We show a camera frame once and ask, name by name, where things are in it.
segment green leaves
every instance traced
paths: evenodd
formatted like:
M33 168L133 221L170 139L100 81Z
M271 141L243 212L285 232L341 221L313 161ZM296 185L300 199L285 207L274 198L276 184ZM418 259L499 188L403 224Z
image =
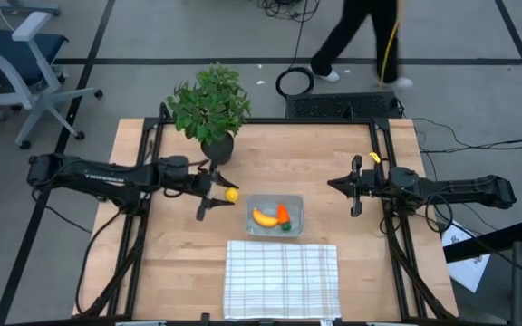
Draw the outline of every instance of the green leaves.
M184 130L187 139L197 138L208 144L230 132L237 134L250 115L251 102L238 84L239 74L220 64L197 73L192 86L184 81L167 97L173 111L175 128Z

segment white towel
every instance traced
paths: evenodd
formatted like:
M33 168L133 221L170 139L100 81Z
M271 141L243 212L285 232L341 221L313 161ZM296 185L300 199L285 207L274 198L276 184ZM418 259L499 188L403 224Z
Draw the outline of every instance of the white towel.
M331 244L229 241L225 319L342 317Z

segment yellow cable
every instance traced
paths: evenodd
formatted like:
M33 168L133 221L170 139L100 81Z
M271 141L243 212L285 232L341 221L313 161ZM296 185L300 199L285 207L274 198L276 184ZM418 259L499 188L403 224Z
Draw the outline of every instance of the yellow cable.
M392 43L396 38L396 33L398 32L398 26L400 25L400 17L402 16L402 0L398 0L398 15L396 16L396 23L394 23L394 28L391 30L390 40L388 40L388 45L386 46L386 53L384 54L384 60L382 62L382 70L380 71L380 82L379 88L382 89L384 84L384 74L386 73L386 63L388 61L388 55L390 54L390 48L392 47Z

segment wooden tabletop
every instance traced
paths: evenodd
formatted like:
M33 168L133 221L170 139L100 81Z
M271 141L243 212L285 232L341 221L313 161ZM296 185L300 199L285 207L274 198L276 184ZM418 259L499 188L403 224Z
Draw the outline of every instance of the wooden tabletop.
M142 122L121 120L111 162L134 165ZM412 121L391 120L391 135L398 165L423 176ZM384 148L381 133L379 139ZM379 230L380 199L363 198L362 214L350 217L350 200L326 184L346 176L356 154L363 156L363 168L372 168L371 151L369 130L364 126L244 125L236 137L233 158L220 168L226 179L240 187L235 206L210 210L199 222L195 219L199 198L153 196L134 319L198 320L202 312L209 312L212 320L222 320L227 241L284 241L246 233L247 196L298 194L304 198L305 231L290 242L337 246L343 320L398 321L391 255ZM160 155L184 155L191 161L205 158L199 144L186 140L172 125L165 127ZM222 197L223 190L215 187L213 194ZM100 204L94 231L115 213L114 205ZM90 252L82 307L90 306L114 273L123 221L119 218L102 232ZM420 217L411 217L411 233L420 276L444 306L458 315L439 235ZM407 276L404 279L409 309L416 315L410 282ZM125 281L119 312L123 312L127 288Z

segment white sneaker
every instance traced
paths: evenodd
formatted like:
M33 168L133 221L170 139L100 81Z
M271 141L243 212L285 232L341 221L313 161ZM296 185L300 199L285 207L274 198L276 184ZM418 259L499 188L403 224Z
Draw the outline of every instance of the white sneaker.
M389 82L389 83L383 83L382 85L390 86L392 88L397 88L397 89L407 89L407 88L414 86L414 82L406 77L398 77L398 79L396 79L395 81Z
M327 76L322 76L322 75L319 75L319 74L315 73L312 70L312 66L311 65L309 65L307 67L307 69L309 69L309 71L312 72L312 74L314 76L316 76L316 77L318 77L318 78L320 78L320 79L322 79L322 80L324 80L326 82L337 82L337 81L340 80L340 75L337 72L335 72L334 69L332 69L332 72L330 72L330 74L328 74Z

